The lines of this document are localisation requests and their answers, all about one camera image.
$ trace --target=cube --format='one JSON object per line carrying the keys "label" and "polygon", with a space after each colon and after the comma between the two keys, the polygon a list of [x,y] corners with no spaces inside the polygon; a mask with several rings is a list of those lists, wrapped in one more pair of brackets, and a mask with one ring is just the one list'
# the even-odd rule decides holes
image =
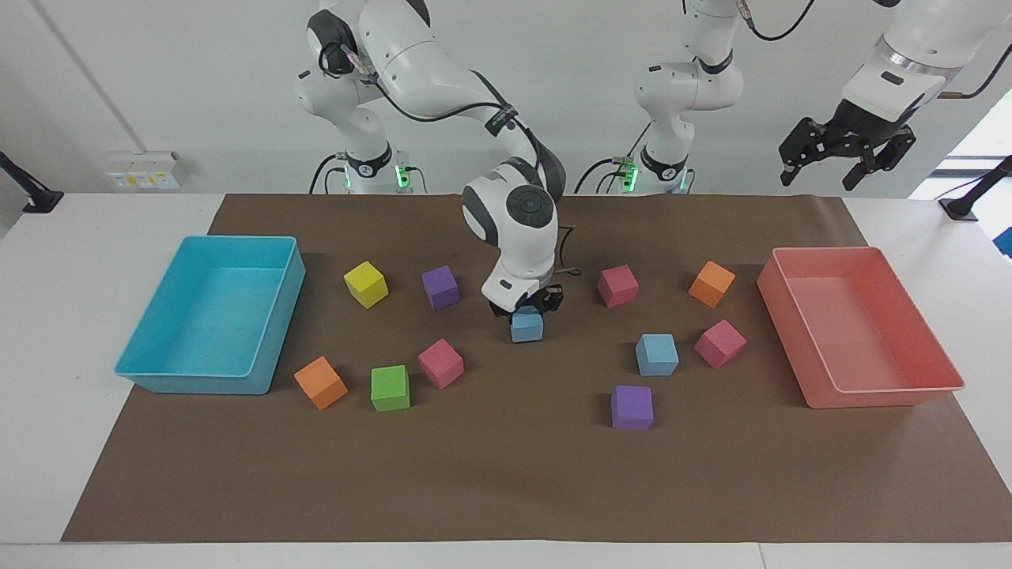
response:
{"label": "cube", "polygon": [[376,411],[397,411],[411,407],[408,369],[404,365],[372,370],[372,406]]}
{"label": "cube", "polygon": [[695,281],[692,282],[689,295],[692,295],[693,298],[709,308],[716,308],[716,305],[721,304],[721,300],[728,294],[728,289],[731,288],[731,283],[734,281],[734,272],[713,261],[706,261],[706,264],[703,265],[702,270],[696,276]]}
{"label": "cube", "polygon": [[510,318],[509,330],[513,343],[536,342],[544,336],[544,320],[536,308],[520,307]]}
{"label": "cube", "polygon": [[644,377],[670,376],[678,368],[678,348],[671,334],[644,334],[636,344],[636,360]]}
{"label": "cube", "polygon": [[436,389],[445,389],[463,375],[463,357],[445,339],[423,351],[418,356],[418,362]]}
{"label": "cube", "polygon": [[351,296],[366,310],[390,294],[387,290],[387,279],[369,261],[363,262],[345,274],[344,282],[348,286]]}
{"label": "cube", "polygon": [[448,266],[434,268],[422,274],[422,287],[432,310],[441,310],[460,302],[460,290]]}
{"label": "cube", "polygon": [[341,377],[324,356],[296,372],[296,381],[313,405],[321,411],[348,393],[348,388],[341,381]]}
{"label": "cube", "polygon": [[718,369],[731,361],[745,344],[748,343],[738,330],[727,320],[722,320],[715,326],[706,330],[696,342],[696,351],[709,363]]}
{"label": "cube", "polygon": [[604,306],[614,308],[635,301],[640,292],[640,282],[632,275],[629,265],[623,264],[602,270],[597,279],[597,291],[601,294]]}
{"label": "cube", "polygon": [[1006,256],[1012,257],[1012,227],[1005,230],[1005,233],[995,238],[995,245]]}
{"label": "cube", "polygon": [[649,387],[618,386],[611,394],[611,426],[649,430],[654,424],[654,394]]}

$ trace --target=pink cube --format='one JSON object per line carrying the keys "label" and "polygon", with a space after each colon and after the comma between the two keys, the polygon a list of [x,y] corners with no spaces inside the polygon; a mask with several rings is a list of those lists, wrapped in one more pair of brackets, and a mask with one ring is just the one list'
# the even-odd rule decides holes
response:
{"label": "pink cube", "polygon": [[745,336],[741,335],[727,320],[722,320],[699,338],[696,351],[713,369],[724,365],[738,355],[745,344]]}
{"label": "pink cube", "polygon": [[597,291],[601,294],[604,306],[614,308],[636,300],[640,292],[640,282],[632,275],[629,265],[623,264],[601,271],[597,280]]}
{"label": "pink cube", "polygon": [[423,351],[418,361],[422,364],[422,372],[438,389],[445,389],[463,375],[463,358],[445,339]]}

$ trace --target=table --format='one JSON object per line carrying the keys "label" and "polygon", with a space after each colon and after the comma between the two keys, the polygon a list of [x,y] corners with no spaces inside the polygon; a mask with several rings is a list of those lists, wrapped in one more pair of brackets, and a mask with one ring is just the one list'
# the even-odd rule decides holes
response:
{"label": "table", "polygon": [[[22,218],[0,241],[0,543],[59,541],[132,386],[112,375],[109,362],[118,356],[179,240],[203,234],[221,199],[71,194],[49,216]],[[1012,369],[1012,353],[1002,348],[1012,332],[1012,305],[1002,293],[1012,284],[1012,266],[979,228],[948,222],[932,202],[851,199],[847,206],[867,241],[886,251],[971,387],[959,394],[959,402],[1008,484],[1012,429],[1005,409],[1012,403],[1012,385],[1005,374]],[[678,561],[729,568],[992,567],[1012,561],[1012,545],[0,546],[0,565],[10,566],[52,566],[61,560],[83,566],[134,566],[140,560],[217,564],[227,559],[263,566],[299,559],[305,566],[335,556],[440,566],[482,559],[503,566],[577,560],[602,567]]]}

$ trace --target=pink bin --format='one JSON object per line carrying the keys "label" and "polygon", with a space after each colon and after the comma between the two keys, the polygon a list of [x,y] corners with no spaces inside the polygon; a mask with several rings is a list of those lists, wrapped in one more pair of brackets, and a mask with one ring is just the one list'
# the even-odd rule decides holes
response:
{"label": "pink bin", "polygon": [[965,387],[878,249],[774,249],[759,291],[811,407],[916,405]]}

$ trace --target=blue cube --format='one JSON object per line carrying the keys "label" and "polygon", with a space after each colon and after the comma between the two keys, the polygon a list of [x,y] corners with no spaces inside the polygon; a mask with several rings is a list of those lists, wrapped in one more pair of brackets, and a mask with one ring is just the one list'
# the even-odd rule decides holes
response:
{"label": "blue cube", "polygon": [[536,342],[544,336],[544,320],[536,308],[521,307],[510,319],[509,330],[513,343]]}
{"label": "blue cube", "polygon": [[998,245],[998,249],[1006,256],[1012,257],[1012,227],[995,238],[995,245]]}
{"label": "blue cube", "polygon": [[644,334],[636,344],[636,360],[644,377],[670,376],[678,368],[678,348],[671,334]]}

